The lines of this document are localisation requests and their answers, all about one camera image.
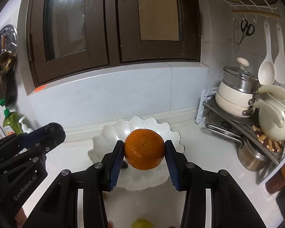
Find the human hand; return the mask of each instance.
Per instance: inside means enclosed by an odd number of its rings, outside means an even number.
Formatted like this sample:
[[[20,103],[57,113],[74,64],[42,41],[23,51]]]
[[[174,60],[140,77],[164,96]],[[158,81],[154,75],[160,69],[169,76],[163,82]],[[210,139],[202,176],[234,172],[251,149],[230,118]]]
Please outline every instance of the human hand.
[[[18,228],[22,228],[22,226],[24,225],[25,221],[26,221],[26,215],[23,211],[23,208],[21,208],[19,210],[19,212],[16,214],[16,216],[14,217],[14,219],[16,220],[16,225]]]

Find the fruit bowl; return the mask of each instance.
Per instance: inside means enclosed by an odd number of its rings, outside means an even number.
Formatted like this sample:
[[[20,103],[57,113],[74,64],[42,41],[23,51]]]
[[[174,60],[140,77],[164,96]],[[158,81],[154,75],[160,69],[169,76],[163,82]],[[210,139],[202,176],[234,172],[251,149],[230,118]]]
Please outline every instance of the fruit bowl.
[[[93,149],[88,152],[90,159],[93,163],[100,162],[105,154],[113,151],[118,140],[125,141],[133,130],[139,128],[148,128],[155,131],[164,141],[171,140],[177,152],[184,152],[185,147],[179,143],[180,134],[172,132],[167,122],[159,124],[153,117],[142,120],[140,117],[134,116],[130,121],[119,119],[114,126],[104,126],[102,134],[93,137]],[[130,191],[140,191],[159,186],[165,183],[168,178],[169,171],[165,158],[159,166],[151,170],[137,170],[129,164],[127,169],[121,169],[116,187]]]

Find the white wire rack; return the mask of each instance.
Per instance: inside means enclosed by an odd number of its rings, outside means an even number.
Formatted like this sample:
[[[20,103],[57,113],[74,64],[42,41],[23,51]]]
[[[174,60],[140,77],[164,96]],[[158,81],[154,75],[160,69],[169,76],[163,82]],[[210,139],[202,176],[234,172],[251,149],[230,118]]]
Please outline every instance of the white wire rack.
[[[252,5],[244,4],[241,0],[239,1],[241,4],[234,4],[228,0],[223,0],[223,1],[228,3],[229,6],[232,6],[235,8],[234,10],[231,11],[231,13],[233,13],[233,14],[240,13],[240,14],[244,14],[245,16],[247,14],[255,15],[255,18],[253,19],[254,23],[257,23],[257,15],[266,16],[267,20],[268,20],[268,17],[275,18],[278,20],[278,23],[279,23],[279,20],[282,20],[280,7],[279,6],[271,7],[270,4],[266,0],[264,0],[264,2],[267,4],[267,6],[256,5],[256,3],[253,0],[249,0],[252,3]],[[239,7],[243,7],[243,6],[246,7],[246,10],[240,10],[239,9]],[[270,9],[272,13],[262,11],[262,8]]]

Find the window pane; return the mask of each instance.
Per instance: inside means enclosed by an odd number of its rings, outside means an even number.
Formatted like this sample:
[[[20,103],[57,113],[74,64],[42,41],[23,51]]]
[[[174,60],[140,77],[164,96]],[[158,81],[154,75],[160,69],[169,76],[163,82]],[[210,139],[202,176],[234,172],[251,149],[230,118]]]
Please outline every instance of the window pane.
[[[179,41],[176,0],[138,0],[141,40]]]
[[[84,0],[45,0],[43,16],[47,61],[86,48]]]

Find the white spatula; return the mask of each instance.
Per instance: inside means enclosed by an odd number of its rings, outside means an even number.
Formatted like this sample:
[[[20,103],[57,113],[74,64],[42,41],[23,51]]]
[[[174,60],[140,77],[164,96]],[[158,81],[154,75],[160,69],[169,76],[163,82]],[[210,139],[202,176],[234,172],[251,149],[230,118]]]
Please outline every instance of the white spatula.
[[[261,85],[271,85],[274,82],[274,63],[271,56],[271,39],[269,23],[264,21],[264,31],[266,39],[267,54],[263,60],[258,73],[259,83]]]
[[[279,44],[279,54],[274,60],[275,79],[278,83],[285,84],[285,53],[282,28],[277,24],[277,41]]]

